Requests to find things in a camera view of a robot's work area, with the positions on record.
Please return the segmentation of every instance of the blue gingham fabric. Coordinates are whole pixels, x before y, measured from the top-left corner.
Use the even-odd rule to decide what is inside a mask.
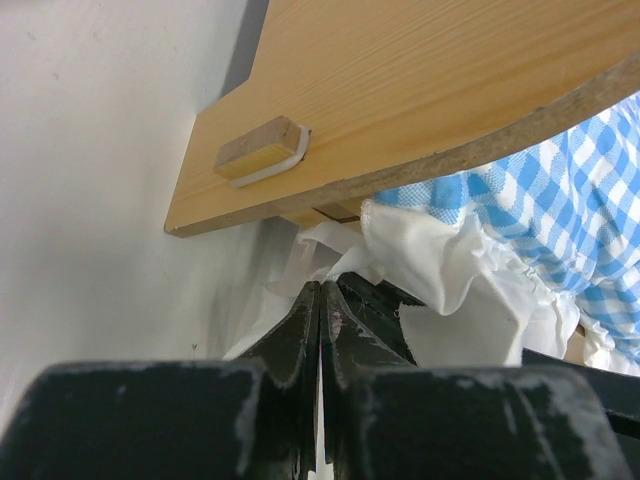
[[[380,192],[445,224],[478,215],[553,291],[575,294],[640,361],[640,92],[522,152],[454,175]]]

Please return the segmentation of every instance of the paint-chipped black metal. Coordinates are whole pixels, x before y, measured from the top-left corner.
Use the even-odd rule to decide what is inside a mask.
[[[252,364],[50,368],[5,433],[0,478],[242,478],[253,438],[237,421],[257,413],[265,376]]]
[[[632,478],[566,369],[369,370],[347,389],[336,478]]]
[[[307,283],[289,315],[240,357],[259,359],[269,372],[252,478],[306,479],[315,471],[320,303],[320,284]]]
[[[307,284],[287,317],[232,362],[48,369],[0,443],[0,480],[305,479],[315,466],[320,337],[338,479],[630,478],[603,412],[637,468],[637,379],[562,362],[421,370],[405,352],[400,303],[417,301],[343,276]],[[525,352],[525,363],[550,360]]]
[[[237,361],[48,369],[0,444],[0,479],[306,479],[319,293],[307,284]]]
[[[358,320],[333,282],[322,285],[320,308],[322,342],[322,383],[324,401],[325,456],[335,460],[334,471],[345,466],[341,461],[344,426],[349,422],[344,411],[344,395],[350,380],[364,368],[411,367]]]
[[[420,301],[387,282],[375,287],[355,273],[345,273],[338,279],[338,287],[349,309],[385,345],[408,362],[415,360],[402,336],[398,307],[422,305]]]

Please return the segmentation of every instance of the wood grain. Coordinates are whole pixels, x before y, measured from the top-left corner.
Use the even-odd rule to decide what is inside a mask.
[[[167,216],[179,236],[501,158],[640,90],[640,0],[271,0],[249,80],[198,115]],[[296,168],[242,189],[221,145],[279,115]]]
[[[234,180],[282,162],[298,149],[300,132],[288,118],[274,118],[220,147],[214,172]]]

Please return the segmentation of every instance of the wooden block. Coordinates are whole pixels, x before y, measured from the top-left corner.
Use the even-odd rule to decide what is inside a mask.
[[[640,0],[371,5],[270,0],[251,76],[196,118],[168,232],[476,167],[640,90]],[[222,145],[279,115],[313,129],[303,162],[243,188],[213,171]]]
[[[286,117],[270,122],[223,145],[214,171],[227,180],[280,163],[296,153],[300,127]]]
[[[346,209],[339,203],[328,203],[327,205],[322,205],[320,207],[316,207],[314,210],[322,213],[323,215],[329,217],[331,220],[335,220],[339,223],[352,222],[360,218],[360,214],[354,215],[350,210]]]
[[[295,223],[302,228],[311,228],[315,227],[316,225],[320,225],[323,222],[331,221],[329,217],[324,216],[322,213],[314,210],[313,208],[285,213],[281,215],[281,217],[285,220],[289,220],[291,223]]]

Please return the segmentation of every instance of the black metal jaw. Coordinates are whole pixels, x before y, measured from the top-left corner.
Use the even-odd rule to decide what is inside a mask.
[[[0,479],[306,479],[320,350],[336,478],[631,478],[616,435],[627,458],[640,451],[637,379],[562,362],[421,370],[395,318],[400,302],[418,303],[349,274],[307,284],[231,362],[50,368],[0,444]]]

